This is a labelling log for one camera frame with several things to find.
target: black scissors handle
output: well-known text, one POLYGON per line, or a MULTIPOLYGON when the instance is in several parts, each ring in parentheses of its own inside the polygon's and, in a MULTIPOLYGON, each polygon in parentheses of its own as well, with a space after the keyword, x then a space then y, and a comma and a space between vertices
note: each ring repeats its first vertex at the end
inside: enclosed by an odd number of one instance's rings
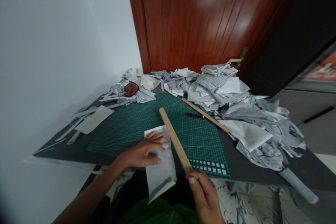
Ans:
POLYGON ((197 118, 205 118, 204 115, 201 114, 191 114, 191 113, 185 113, 186 116, 190 116, 190 117, 197 117, 197 118))

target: green cutting mat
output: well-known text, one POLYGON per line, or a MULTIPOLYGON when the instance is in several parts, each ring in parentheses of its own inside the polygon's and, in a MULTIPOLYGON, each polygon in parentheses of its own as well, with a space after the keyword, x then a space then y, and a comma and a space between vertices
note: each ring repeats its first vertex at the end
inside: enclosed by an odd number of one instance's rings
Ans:
MULTIPOLYGON (((156 94, 156 100, 119 107, 86 148, 87 151, 117 157, 144 138, 144 131, 163 125, 159 109, 164 107, 181 145, 194 168, 213 177, 232 178, 217 127, 193 108, 170 94, 156 94)), ((173 148, 177 172, 183 171, 173 148)))

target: hand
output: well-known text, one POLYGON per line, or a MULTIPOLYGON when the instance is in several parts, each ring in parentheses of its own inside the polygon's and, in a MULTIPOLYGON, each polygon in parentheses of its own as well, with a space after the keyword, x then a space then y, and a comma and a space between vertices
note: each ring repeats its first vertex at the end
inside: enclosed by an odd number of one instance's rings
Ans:
POLYGON ((197 169, 186 175, 186 178, 189 180, 201 223, 225 224, 216 187, 209 177, 201 169, 197 169))
POLYGON ((162 143, 168 142, 166 138, 163 137, 163 133, 155 135, 156 131, 151 132, 145 139, 140 141, 134 147, 121 153, 115 160, 125 169, 128 167, 146 167, 148 165, 159 165, 161 164, 161 159, 158 157, 148 156, 149 152, 152 150, 165 151, 162 143))

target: wooden door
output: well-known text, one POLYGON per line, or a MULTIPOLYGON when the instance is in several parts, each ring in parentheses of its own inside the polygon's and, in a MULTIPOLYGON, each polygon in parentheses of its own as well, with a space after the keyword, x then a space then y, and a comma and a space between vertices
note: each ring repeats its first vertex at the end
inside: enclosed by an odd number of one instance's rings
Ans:
POLYGON ((222 64, 251 49, 281 0, 143 0, 152 71, 222 64))

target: green shirt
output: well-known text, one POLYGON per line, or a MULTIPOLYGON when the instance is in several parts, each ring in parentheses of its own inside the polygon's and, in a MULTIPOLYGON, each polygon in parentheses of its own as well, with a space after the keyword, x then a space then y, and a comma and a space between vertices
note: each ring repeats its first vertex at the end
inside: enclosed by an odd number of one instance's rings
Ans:
POLYGON ((140 200, 125 214, 118 224, 123 223, 200 223, 196 212, 185 205, 170 206, 161 198, 148 204, 148 198, 140 200))

